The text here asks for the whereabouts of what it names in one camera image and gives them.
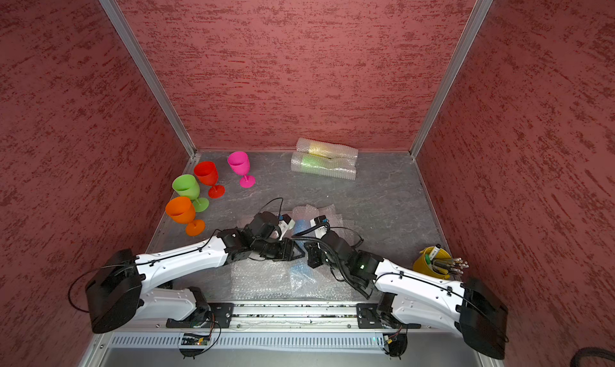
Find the clear bubble wrap sheet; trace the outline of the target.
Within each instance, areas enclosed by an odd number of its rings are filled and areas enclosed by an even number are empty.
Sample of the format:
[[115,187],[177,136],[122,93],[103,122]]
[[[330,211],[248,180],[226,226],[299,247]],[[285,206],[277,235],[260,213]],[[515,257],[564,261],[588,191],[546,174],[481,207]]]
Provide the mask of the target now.
[[361,299],[329,268],[312,269],[306,261],[247,260],[232,265],[228,296],[236,300],[351,301]]
[[[298,206],[292,210],[292,218],[295,222],[299,220],[306,220],[310,223],[311,220],[321,215],[325,215],[332,226],[339,226],[343,224],[342,215],[336,212],[334,205],[329,205],[323,208],[304,205]],[[331,275],[328,266],[321,265],[316,269],[311,269],[314,272],[314,277],[311,281],[298,281],[292,278],[289,269],[291,297],[302,298],[305,300],[316,299],[341,301],[344,297],[344,287],[341,282],[336,281],[333,275]]]

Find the pink glass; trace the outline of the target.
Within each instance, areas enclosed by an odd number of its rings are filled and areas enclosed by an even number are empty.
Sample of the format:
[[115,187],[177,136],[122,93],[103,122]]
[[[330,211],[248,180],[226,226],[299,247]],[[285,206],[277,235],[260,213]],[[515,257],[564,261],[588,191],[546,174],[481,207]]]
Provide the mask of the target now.
[[250,189],[256,183],[256,178],[250,175],[251,164],[246,152],[233,152],[227,159],[227,163],[235,174],[240,176],[240,186]]

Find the red wine glass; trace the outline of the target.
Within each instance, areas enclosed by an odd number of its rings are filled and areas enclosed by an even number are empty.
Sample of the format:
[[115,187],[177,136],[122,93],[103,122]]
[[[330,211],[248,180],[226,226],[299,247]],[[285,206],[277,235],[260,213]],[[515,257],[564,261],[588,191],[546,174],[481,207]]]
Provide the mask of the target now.
[[225,188],[219,182],[219,173],[216,168],[216,164],[211,161],[205,161],[199,163],[194,168],[194,174],[196,178],[202,183],[208,186],[208,196],[211,199],[219,199],[225,194]]

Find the orange glass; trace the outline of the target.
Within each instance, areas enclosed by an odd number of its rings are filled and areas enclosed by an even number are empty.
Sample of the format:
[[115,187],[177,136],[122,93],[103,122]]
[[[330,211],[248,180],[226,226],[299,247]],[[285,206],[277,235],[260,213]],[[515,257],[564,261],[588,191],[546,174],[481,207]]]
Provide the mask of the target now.
[[188,197],[176,197],[170,200],[165,207],[165,213],[174,222],[184,224],[189,237],[197,237],[206,228],[205,222],[196,218],[195,207]]

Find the light green glass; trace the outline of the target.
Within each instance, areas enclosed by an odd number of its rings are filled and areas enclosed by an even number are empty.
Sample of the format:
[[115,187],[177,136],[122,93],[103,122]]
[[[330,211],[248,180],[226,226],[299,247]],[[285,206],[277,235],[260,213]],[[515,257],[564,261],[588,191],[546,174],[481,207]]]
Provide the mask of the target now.
[[329,159],[303,152],[294,152],[292,154],[291,171],[349,181],[354,181],[357,177],[357,168],[349,159]]

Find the blue glass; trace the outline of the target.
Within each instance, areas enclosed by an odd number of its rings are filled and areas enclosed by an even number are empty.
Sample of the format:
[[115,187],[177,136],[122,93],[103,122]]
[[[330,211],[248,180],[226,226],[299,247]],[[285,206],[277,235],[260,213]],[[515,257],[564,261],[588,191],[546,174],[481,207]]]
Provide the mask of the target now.
[[[296,225],[294,227],[294,234],[299,232],[303,232],[309,229],[310,223],[306,220],[296,221]],[[303,281],[303,280],[312,280],[314,277],[313,270],[308,266],[308,255],[304,254],[304,257],[297,260],[290,268],[290,275],[292,278]]]

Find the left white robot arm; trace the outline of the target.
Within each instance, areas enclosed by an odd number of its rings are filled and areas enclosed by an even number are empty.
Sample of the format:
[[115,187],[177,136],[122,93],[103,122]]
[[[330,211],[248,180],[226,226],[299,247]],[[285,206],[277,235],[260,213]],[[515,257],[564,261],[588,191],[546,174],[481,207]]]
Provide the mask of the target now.
[[217,230],[205,241],[162,253],[115,253],[86,284],[93,333],[109,333],[129,322],[165,320],[169,328],[210,327],[216,320],[201,289],[169,290],[176,279],[243,261],[294,260],[294,242],[286,236],[295,222],[288,215],[257,213],[243,229]]

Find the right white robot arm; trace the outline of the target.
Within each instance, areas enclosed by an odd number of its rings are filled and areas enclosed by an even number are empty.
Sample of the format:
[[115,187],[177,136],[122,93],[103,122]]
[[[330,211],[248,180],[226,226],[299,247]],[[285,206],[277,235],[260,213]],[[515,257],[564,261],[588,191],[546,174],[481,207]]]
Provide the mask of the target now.
[[443,280],[405,269],[353,248],[333,231],[293,238],[314,244],[322,262],[338,270],[342,280],[365,298],[375,290],[382,293],[384,308],[379,315],[390,326],[420,324],[448,330],[480,354],[504,359],[509,310],[482,281]]

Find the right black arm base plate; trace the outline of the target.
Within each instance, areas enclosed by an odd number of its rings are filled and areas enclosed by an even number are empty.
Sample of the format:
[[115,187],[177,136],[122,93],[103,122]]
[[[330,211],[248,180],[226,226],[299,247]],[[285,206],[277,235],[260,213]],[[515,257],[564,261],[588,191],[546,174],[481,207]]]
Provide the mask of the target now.
[[378,308],[378,304],[360,303],[356,306],[357,325],[362,330],[367,329],[391,329],[391,330],[419,330],[421,324],[403,324]]

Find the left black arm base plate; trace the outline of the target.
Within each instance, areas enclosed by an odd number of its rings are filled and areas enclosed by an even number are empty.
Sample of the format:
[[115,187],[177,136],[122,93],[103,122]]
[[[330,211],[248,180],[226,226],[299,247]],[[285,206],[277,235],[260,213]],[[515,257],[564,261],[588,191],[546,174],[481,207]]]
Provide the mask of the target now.
[[218,325],[228,329],[235,309],[233,303],[210,303],[208,307],[197,307],[186,319],[177,321],[168,319],[168,329],[213,329]]

